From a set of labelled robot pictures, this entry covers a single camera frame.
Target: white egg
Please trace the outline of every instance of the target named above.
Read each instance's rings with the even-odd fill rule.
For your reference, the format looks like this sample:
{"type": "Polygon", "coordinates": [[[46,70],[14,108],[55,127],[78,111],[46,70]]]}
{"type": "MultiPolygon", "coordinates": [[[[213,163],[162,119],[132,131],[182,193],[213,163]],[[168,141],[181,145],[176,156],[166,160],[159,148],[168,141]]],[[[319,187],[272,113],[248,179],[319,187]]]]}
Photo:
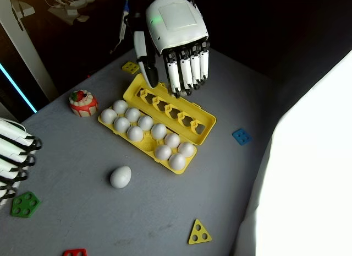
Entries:
{"type": "Polygon", "coordinates": [[[166,135],[166,127],[162,123],[155,124],[151,131],[152,137],[154,139],[163,139],[166,135]]]}
{"type": "Polygon", "coordinates": [[[130,122],[125,117],[118,117],[114,121],[114,129],[118,132],[126,133],[130,126],[130,122]]]}
{"type": "Polygon", "coordinates": [[[169,133],[164,138],[165,144],[168,145],[170,148],[174,149],[180,145],[180,137],[175,133],[169,133]]]}
{"type": "Polygon", "coordinates": [[[141,116],[141,112],[135,107],[131,107],[127,109],[125,113],[125,117],[130,121],[130,122],[137,122],[138,118],[141,116]]]}
{"type": "Polygon", "coordinates": [[[169,164],[176,171],[182,170],[186,165],[185,157],[180,153],[173,154],[169,159],[169,164]]]}
{"type": "Polygon", "coordinates": [[[138,119],[138,125],[144,131],[149,131],[153,126],[153,120],[150,116],[142,116],[138,119]]]}
{"type": "Polygon", "coordinates": [[[110,183],[115,188],[124,188],[131,181],[132,171],[128,166],[117,168],[110,176],[110,183]]]}
{"type": "Polygon", "coordinates": [[[155,157],[161,161],[166,161],[171,156],[171,148],[167,145],[160,145],[155,150],[155,157]]]}
{"type": "Polygon", "coordinates": [[[189,142],[182,142],[178,146],[178,152],[181,153],[185,158],[188,158],[194,153],[194,146],[189,142]]]}
{"type": "Polygon", "coordinates": [[[110,108],[104,109],[100,114],[100,119],[105,124],[112,124],[116,118],[116,112],[110,108]]]}
{"type": "Polygon", "coordinates": [[[127,108],[128,104],[125,100],[117,100],[112,105],[112,109],[114,109],[117,114],[125,114],[127,108]]]}
{"type": "Polygon", "coordinates": [[[127,138],[132,141],[142,141],[144,137],[143,130],[140,127],[134,126],[127,130],[127,138]]]}

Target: green toy block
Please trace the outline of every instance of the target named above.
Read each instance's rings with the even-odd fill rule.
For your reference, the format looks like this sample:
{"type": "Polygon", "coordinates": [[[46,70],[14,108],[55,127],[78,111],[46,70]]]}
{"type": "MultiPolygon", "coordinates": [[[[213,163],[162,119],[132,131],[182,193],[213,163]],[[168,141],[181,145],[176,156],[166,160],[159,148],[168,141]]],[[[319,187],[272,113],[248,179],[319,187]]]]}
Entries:
{"type": "Polygon", "coordinates": [[[27,192],[13,199],[11,216],[31,217],[40,205],[39,199],[32,192],[27,192]]]}

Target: gray table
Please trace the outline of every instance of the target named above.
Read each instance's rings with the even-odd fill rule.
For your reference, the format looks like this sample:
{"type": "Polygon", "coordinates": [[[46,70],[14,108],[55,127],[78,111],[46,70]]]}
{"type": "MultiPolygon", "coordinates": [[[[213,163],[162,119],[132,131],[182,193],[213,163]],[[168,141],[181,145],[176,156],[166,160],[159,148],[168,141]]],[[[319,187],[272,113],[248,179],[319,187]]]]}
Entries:
{"type": "MultiPolygon", "coordinates": [[[[130,51],[73,90],[91,91],[100,113],[123,97],[134,76],[120,68],[134,60],[130,51]]],[[[157,66],[165,80],[161,59],[157,66]]],[[[180,176],[99,124],[98,113],[74,115],[68,107],[72,90],[27,119],[43,149],[19,194],[30,190],[42,203],[30,219],[11,217],[12,202],[0,211],[0,254],[86,248],[90,256],[228,255],[268,143],[262,121],[271,81],[214,50],[210,77],[188,99],[217,123],[180,176]],[[232,137],[240,127],[254,138],[245,146],[232,137]],[[126,188],[114,189],[108,176],[121,165],[131,167],[132,178],[126,188]],[[196,218],[213,241],[190,246],[196,218]]]]}

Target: blue square block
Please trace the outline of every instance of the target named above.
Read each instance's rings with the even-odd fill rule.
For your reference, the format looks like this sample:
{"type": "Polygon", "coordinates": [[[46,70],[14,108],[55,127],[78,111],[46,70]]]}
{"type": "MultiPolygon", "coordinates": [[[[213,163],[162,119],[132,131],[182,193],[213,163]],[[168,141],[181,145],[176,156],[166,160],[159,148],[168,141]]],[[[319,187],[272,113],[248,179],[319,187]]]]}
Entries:
{"type": "Polygon", "coordinates": [[[237,140],[240,145],[244,145],[252,140],[252,137],[244,129],[236,130],[232,136],[237,140]]]}

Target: glowing blue line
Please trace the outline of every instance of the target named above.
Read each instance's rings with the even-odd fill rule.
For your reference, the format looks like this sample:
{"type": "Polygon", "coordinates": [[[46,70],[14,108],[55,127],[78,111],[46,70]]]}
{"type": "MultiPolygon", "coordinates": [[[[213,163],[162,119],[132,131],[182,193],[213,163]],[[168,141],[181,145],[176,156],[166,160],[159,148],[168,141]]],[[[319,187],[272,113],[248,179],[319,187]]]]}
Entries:
{"type": "Polygon", "coordinates": [[[5,68],[2,66],[1,63],[0,63],[0,70],[5,74],[6,78],[10,81],[10,83],[13,85],[13,87],[15,87],[16,91],[20,94],[20,96],[22,96],[23,100],[26,101],[27,105],[33,110],[34,113],[36,113],[37,112],[36,109],[33,107],[33,105],[27,99],[27,97],[23,94],[21,89],[19,89],[19,87],[16,85],[16,83],[11,78],[11,76],[6,72],[5,68]]]}

